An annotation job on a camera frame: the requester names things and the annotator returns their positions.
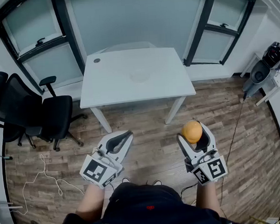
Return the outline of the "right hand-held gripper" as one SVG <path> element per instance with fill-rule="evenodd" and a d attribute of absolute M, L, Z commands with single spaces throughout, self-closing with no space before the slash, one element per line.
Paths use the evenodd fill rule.
<path fill-rule="evenodd" d="M 207 126 L 201 123 L 202 135 L 196 143 L 196 150 L 205 152 L 197 156 L 192 145 L 180 133 L 177 133 L 176 139 L 185 159 L 187 172 L 195 175 L 200 185 L 206 185 L 211 181 L 217 181 L 219 178 L 228 174 L 224 156 L 220 156 L 216 147 L 215 137 Z"/>

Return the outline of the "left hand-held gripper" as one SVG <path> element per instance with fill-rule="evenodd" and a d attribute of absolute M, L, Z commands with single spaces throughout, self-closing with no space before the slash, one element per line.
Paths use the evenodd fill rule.
<path fill-rule="evenodd" d="M 88 182 L 104 189 L 119 176 L 123 170 L 120 164 L 126 157 L 133 140 L 133 132 L 120 130 L 104 136 L 98 148 L 87 155 L 80 170 L 80 175 Z"/>

